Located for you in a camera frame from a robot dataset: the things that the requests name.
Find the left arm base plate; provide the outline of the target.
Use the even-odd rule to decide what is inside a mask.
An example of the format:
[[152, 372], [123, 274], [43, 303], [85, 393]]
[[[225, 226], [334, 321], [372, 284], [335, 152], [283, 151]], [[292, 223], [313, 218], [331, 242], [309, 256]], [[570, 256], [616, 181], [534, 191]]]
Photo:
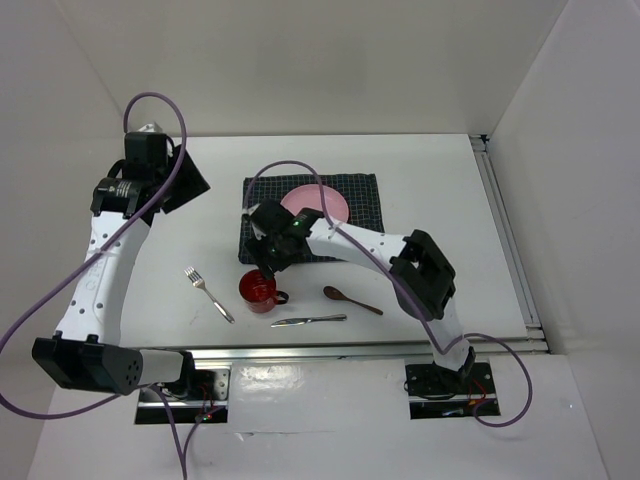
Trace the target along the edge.
[[168, 425], [168, 406], [177, 425], [224, 424], [228, 421], [231, 368], [214, 366], [196, 370], [186, 386], [161, 385], [140, 391], [134, 423]]

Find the red enamel mug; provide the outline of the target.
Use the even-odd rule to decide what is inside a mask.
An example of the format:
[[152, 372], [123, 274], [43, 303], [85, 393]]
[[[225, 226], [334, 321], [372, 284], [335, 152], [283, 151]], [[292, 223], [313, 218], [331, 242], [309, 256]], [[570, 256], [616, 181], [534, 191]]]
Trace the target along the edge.
[[242, 276], [238, 290], [249, 310], [256, 314], [268, 313], [289, 302], [289, 295], [278, 289], [275, 279], [265, 277], [258, 269]]

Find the pink plastic plate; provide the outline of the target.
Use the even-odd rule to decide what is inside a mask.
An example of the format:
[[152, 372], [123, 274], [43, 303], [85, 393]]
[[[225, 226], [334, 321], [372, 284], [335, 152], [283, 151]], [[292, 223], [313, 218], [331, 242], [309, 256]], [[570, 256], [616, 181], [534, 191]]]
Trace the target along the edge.
[[[329, 186], [324, 186], [323, 192], [325, 205], [331, 218], [339, 222], [347, 222], [350, 209], [343, 195]], [[299, 214], [303, 208], [323, 211], [320, 187], [317, 184], [296, 187], [284, 196], [281, 205], [294, 215]]]

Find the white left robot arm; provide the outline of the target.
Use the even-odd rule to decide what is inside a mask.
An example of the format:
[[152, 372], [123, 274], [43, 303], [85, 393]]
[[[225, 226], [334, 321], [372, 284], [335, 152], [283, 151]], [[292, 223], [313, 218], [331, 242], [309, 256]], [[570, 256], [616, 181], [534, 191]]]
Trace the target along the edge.
[[185, 351], [121, 346], [129, 281], [154, 216], [170, 213], [209, 190], [189, 154], [164, 133], [132, 132], [125, 156], [93, 191], [89, 266], [50, 338], [32, 348], [36, 363], [65, 389], [128, 395], [161, 383], [176, 399], [196, 390]]

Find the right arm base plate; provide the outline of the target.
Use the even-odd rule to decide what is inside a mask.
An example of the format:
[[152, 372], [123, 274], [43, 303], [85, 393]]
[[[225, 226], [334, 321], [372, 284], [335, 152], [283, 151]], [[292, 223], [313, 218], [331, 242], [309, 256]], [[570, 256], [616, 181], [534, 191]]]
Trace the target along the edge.
[[408, 395], [412, 420], [497, 417], [500, 407], [493, 372], [488, 362], [477, 362], [461, 384], [446, 383], [444, 374], [431, 364], [408, 364], [403, 388]]

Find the dark checked cloth placemat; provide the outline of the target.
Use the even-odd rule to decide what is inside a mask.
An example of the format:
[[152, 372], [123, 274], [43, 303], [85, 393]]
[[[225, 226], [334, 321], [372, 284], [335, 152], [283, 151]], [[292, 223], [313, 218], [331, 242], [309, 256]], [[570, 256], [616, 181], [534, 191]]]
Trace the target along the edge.
[[[350, 216], [343, 223], [376, 232], [384, 231], [378, 183], [374, 174], [323, 175], [321, 181], [321, 194], [324, 194], [323, 187], [329, 186], [346, 199]], [[257, 180], [246, 178], [242, 193], [249, 198], [251, 206], [263, 200], [277, 200], [281, 204], [281, 200], [292, 189], [308, 184], [317, 184], [310, 174], [262, 176]]]

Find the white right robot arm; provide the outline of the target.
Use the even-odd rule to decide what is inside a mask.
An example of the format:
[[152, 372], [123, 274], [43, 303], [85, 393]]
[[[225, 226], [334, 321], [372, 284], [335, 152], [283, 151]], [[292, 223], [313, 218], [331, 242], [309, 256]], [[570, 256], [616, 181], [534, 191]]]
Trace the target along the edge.
[[475, 352], [454, 305], [456, 273], [429, 234], [376, 232], [310, 208], [294, 215], [274, 200], [246, 209], [243, 219], [253, 230], [246, 249], [269, 279], [304, 255], [331, 257], [386, 276], [400, 308], [428, 335], [440, 387], [457, 392], [469, 383]]

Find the silver fork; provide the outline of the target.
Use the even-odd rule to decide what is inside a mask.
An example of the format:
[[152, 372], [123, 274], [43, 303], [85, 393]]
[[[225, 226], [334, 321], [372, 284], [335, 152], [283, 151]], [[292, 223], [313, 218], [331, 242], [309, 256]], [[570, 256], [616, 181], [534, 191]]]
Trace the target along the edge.
[[186, 277], [191, 282], [192, 286], [202, 291], [212, 302], [217, 312], [229, 323], [234, 324], [235, 318], [231, 315], [228, 309], [226, 309], [222, 303], [209, 291], [206, 285], [205, 279], [200, 273], [193, 267], [188, 267], [184, 270]]

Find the brown wooden spoon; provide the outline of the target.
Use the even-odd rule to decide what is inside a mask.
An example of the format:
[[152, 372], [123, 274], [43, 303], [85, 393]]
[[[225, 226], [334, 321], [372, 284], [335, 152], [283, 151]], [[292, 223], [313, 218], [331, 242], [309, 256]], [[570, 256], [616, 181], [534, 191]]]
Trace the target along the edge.
[[333, 301], [344, 301], [344, 302], [348, 302], [351, 304], [354, 304], [356, 306], [359, 306], [371, 313], [374, 313], [376, 315], [382, 316], [384, 314], [384, 312], [376, 307], [373, 307], [371, 305], [368, 305], [366, 303], [354, 300], [348, 296], [346, 296], [343, 292], [341, 292], [339, 289], [333, 287], [333, 286], [325, 286], [323, 288], [323, 294], [328, 298], [331, 299]]

